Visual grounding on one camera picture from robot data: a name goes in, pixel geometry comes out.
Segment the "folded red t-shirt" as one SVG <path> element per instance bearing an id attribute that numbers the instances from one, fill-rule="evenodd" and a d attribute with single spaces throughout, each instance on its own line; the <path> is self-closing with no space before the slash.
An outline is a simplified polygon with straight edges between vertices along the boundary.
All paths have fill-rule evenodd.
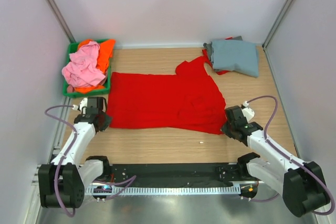
<path id="1" fill-rule="evenodd" d="M 202 53 L 204 57 L 208 58 L 207 62 L 209 63 L 209 65 L 212 66 L 212 63 L 210 61 L 211 54 L 212 54 L 211 46 L 207 43 L 204 43 Z M 217 69 L 213 69 L 213 70 L 216 72 L 217 75 L 223 75 L 223 74 L 228 73 L 228 70 L 217 70 Z"/>

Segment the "right aluminium corner post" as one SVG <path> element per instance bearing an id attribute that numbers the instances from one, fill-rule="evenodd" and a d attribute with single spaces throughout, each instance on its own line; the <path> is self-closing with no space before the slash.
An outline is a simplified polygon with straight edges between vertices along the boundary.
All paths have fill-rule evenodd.
<path id="1" fill-rule="evenodd" d="M 266 36 L 264 43 L 262 44 L 262 48 L 265 51 L 269 44 L 271 43 L 274 35 L 276 34 L 277 30 L 279 29 L 281 23 L 286 18 L 287 14 L 289 13 L 291 7 L 293 6 L 295 0 L 285 0 L 284 4 L 282 5 L 280 12 L 278 13 L 275 21 L 273 22 L 269 33 Z"/>

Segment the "green plastic bin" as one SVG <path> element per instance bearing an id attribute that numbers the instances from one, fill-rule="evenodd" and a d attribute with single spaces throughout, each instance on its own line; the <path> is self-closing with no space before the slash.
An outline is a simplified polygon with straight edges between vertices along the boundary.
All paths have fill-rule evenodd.
<path id="1" fill-rule="evenodd" d="M 114 39 L 86 39 L 69 45 L 67 63 L 61 70 L 65 96 L 75 98 L 109 92 L 110 59 L 115 43 Z"/>

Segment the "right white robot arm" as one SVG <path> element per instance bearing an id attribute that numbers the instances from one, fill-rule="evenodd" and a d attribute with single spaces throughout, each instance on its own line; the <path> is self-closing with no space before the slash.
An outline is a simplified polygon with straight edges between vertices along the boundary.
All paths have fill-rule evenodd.
<path id="1" fill-rule="evenodd" d="M 327 192 L 321 167 L 305 162 L 276 143 L 256 122 L 247 106 L 231 106 L 225 110 L 227 121 L 222 132 L 253 150 L 238 159 L 238 177 L 262 180 L 283 199 L 288 210 L 301 217 L 325 205 L 334 208 Z"/>

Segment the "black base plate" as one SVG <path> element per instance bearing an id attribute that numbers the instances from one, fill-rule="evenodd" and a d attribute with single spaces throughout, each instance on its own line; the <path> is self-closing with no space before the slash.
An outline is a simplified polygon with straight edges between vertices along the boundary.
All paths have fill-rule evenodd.
<path id="1" fill-rule="evenodd" d="M 229 187 L 256 180 L 235 163 L 114 164 L 111 172 L 115 182 L 136 176 L 131 187 L 140 188 Z"/>

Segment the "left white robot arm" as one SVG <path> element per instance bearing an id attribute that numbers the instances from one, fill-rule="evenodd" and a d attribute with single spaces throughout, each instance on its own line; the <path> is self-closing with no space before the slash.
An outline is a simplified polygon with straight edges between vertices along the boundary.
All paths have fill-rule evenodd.
<path id="1" fill-rule="evenodd" d="M 72 109 L 79 111 L 65 145 L 49 164 L 38 170 L 39 196 L 44 208 L 77 209 L 85 198 L 85 190 L 94 181 L 106 182 L 111 168 L 106 156 L 89 156 L 80 165 L 82 156 L 98 132 L 103 132 L 112 119 L 106 114 L 104 97 L 82 99 Z"/>

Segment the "red t-shirt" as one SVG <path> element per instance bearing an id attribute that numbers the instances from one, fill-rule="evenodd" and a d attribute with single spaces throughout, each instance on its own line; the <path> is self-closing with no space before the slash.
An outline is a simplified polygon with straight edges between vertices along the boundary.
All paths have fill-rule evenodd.
<path id="1" fill-rule="evenodd" d="M 173 127 L 220 135 L 225 99 L 200 56 L 183 61 L 175 74 L 113 72 L 107 114 L 111 128 Z"/>
<path id="2" fill-rule="evenodd" d="M 212 63 L 210 61 L 211 54 L 212 54 L 211 46 L 207 43 L 204 43 L 202 53 L 204 57 L 208 58 L 207 62 L 209 63 L 209 65 L 212 66 Z M 217 69 L 213 69 L 213 70 L 216 72 L 217 75 L 223 75 L 223 74 L 228 73 L 228 70 L 217 70 Z"/>

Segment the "folded grey-blue t-shirt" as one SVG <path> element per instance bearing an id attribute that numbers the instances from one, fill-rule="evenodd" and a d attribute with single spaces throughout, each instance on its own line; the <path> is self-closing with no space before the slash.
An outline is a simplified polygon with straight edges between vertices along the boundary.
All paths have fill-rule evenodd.
<path id="1" fill-rule="evenodd" d="M 214 69 L 259 77 L 259 54 L 254 43 L 221 39 L 213 40 L 211 47 L 211 62 Z"/>

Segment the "pink t-shirt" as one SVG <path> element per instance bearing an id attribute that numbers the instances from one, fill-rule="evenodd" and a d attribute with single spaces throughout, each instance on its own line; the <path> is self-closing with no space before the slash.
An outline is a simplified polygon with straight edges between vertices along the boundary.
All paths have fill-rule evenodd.
<path id="1" fill-rule="evenodd" d="M 65 81 L 74 88 L 97 86 L 105 79 L 105 74 L 97 68 L 100 45 L 95 41 L 81 46 L 69 54 L 69 62 L 61 73 Z"/>

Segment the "orange t-shirt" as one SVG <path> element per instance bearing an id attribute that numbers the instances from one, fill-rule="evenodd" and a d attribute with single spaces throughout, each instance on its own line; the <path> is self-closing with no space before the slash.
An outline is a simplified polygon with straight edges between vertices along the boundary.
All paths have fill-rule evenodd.
<path id="1" fill-rule="evenodd" d="M 100 43 L 100 49 L 97 58 L 97 69 L 101 70 L 105 74 L 105 78 L 97 85 L 97 86 L 90 86 L 85 88 L 74 88 L 76 92 L 79 93 L 89 93 L 93 90 L 101 90 L 104 89 L 104 83 L 107 80 L 108 76 L 108 68 L 110 65 L 110 58 L 113 55 L 113 48 L 116 41 L 114 39 L 108 39 L 102 43 Z"/>

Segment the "left aluminium corner post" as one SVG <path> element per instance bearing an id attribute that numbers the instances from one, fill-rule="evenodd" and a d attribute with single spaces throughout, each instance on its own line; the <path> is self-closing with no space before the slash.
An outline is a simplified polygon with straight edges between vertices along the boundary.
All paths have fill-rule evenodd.
<path id="1" fill-rule="evenodd" d="M 63 32 L 65 33 L 66 37 L 68 38 L 68 40 L 70 41 L 70 43 L 76 42 L 65 18 L 63 17 L 57 3 L 55 2 L 55 0 L 46 0 L 48 6 L 50 7 L 51 11 L 53 12 L 57 22 L 59 23 L 61 29 L 63 30 Z"/>

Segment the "aluminium corner post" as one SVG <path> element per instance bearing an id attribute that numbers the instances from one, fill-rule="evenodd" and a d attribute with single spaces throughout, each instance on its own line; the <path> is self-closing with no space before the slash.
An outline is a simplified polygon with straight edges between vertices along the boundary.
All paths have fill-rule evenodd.
<path id="1" fill-rule="evenodd" d="M 265 51 L 269 44 L 271 43 L 274 35 L 276 34 L 277 30 L 279 29 L 281 23 L 286 18 L 287 14 L 289 13 L 291 7 L 293 6 L 295 0 L 285 0 L 284 4 L 282 5 L 280 12 L 278 13 L 275 21 L 273 22 L 269 33 L 266 36 L 264 43 L 262 44 L 262 48 Z"/>
<path id="2" fill-rule="evenodd" d="M 70 43 L 76 42 L 65 18 L 63 17 L 57 3 L 55 2 L 55 0 L 46 0 L 48 6 L 50 7 L 51 11 L 53 12 L 57 22 L 59 23 L 61 29 L 63 30 L 63 32 L 65 33 L 66 37 L 68 38 L 68 40 L 70 41 Z"/>

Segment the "folded dark grey t-shirt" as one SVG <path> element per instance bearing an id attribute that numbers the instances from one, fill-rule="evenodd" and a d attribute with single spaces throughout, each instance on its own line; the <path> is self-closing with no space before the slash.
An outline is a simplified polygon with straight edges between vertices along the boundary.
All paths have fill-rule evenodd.
<path id="1" fill-rule="evenodd" d="M 239 41 L 242 41 L 243 38 L 242 36 L 236 36 L 236 37 L 227 37 L 227 38 L 224 38 L 224 40 L 239 40 Z M 213 59 L 212 59 L 212 55 L 213 55 L 213 47 L 212 47 L 212 43 L 203 43 L 203 55 L 205 57 L 208 58 L 208 62 L 210 64 L 211 67 L 213 67 Z"/>

